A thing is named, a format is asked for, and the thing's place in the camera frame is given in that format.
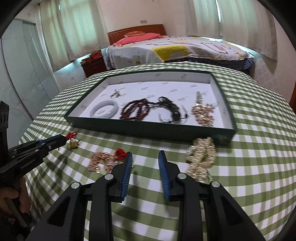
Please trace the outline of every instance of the blue gripper pad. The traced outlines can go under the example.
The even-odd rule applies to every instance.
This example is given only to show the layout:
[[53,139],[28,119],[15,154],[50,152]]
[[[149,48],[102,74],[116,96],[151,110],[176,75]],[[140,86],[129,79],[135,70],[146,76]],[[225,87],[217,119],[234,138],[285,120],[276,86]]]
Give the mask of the blue gripper pad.
[[167,159],[165,157],[165,154],[163,151],[160,151],[158,153],[158,166],[159,166],[159,172],[160,172],[160,179],[161,183],[163,185],[163,192],[165,194],[165,198],[167,200],[170,200],[171,192],[170,192],[170,179],[168,176],[168,172],[166,169]]
[[121,198],[122,200],[124,200],[124,198],[126,197],[127,191],[128,191],[128,183],[129,183],[129,179],[131,177],[131,168],[133,165],[133,155],[128,152],[127,153],[127,163],[126,163],[126,168],[124,170],[124,174],[123,174],[123,178],[122,178],[122,182],[121,182]]

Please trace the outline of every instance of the human hand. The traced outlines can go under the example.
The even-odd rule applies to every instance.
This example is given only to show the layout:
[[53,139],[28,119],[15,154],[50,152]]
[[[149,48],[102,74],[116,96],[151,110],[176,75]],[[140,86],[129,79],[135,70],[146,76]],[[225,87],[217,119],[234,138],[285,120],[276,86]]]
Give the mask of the human hand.
[[0,213],[12,217],[13,214],[4,200],[5,197],[10,199],[19,197],[20,211],[22,213],[29,212],[31,208],[31,203],[26,186],[26,180],[24,177],[20,178],[20,192],[14,190],[13,188],[0,188]]

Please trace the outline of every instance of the wooden nightstand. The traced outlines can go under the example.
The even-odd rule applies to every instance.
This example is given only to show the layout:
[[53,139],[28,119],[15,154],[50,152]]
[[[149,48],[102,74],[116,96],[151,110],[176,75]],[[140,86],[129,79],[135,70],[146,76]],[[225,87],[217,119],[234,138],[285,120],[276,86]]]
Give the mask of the wooden nightstand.
[[93,74],[98,74],[107,71],[103,56],[96,58],[90,62],[86,62],[81,66],[87,78],[92,76]]

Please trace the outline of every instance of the wall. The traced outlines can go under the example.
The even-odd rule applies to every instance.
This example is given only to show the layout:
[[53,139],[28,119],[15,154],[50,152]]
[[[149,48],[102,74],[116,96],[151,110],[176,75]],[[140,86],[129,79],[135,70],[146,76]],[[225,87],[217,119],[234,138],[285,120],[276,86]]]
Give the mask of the wall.
[[72,63],[54,72],[54,77],[58,82],[61,90],[67,89],[86,79],[85,73],[80,65],[80,62],[82,59],[87,58],[88,56],[89,55],[76,59]]
[[163,14],[163,26],[169,36],[186,36],[183,0],[159,0]]
[[36,23],[35,7],[30,5],[26,6],[15,18]]
[[276,25],[278,61],[257,54],[254,66],[254,80],[280,93],[290,101],[296,80],[296,52],[281,25]]
[[107,31],[147,24],[161,24],[159,0],[97,0],[101,6]]

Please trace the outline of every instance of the white bracelet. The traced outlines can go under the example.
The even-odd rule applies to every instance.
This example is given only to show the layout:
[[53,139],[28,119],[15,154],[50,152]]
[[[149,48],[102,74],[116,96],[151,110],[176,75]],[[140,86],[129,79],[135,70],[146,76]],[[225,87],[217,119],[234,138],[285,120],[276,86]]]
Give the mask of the white bracelet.
[[[101,109],[102,107],[107,106],[107,105],[113,105],[112,110],[110,110],[108,113],[106,113],[104,115],[94,116],[94,114],[99,109]],[[118,106],[114,100],[105,100],[105,101],[98,103],[94,108],[92,108],[89,115],[90,115],[90,117],[94,117],[94,118],[111,119],[116,114],[117,110],[118,110]]]

